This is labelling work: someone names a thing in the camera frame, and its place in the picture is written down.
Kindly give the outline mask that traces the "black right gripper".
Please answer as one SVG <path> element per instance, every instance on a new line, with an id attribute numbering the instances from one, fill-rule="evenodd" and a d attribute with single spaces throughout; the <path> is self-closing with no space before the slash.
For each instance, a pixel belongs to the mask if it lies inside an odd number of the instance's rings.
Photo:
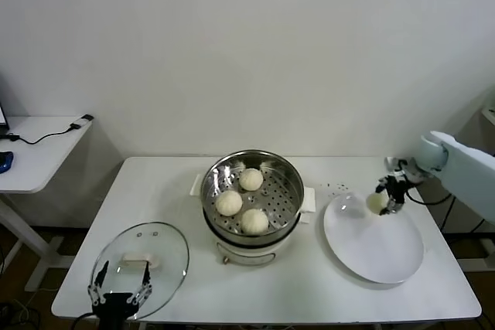
<path id="1" fill-rule="evenodd" d="M 394 214 L 402 209 L 405 203 L 405 194 L 408 191 L 408 182 L 404 179 L 396 179 L 394 176 L 382 177 L 378 180 L 375 192 L 377 194 L 387 190 L 388 201 L 379 212 L 380 216 Z"/>

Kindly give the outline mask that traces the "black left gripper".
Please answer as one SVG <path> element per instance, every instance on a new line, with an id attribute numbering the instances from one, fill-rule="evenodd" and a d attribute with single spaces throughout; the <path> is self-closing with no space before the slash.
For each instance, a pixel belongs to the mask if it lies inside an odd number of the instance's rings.
<path id="1" fill-rule="evenodd" d="M 121 330 L 128 318 L 136 315 L 139 305 L 152 294 L 149 262 L 145 265 L 141 286 L 132 293 L 102 294 L 102 285 L 108 272 L 107 260 L 87 288 L 93 314 L 99 319 L 99 330 Z"/>

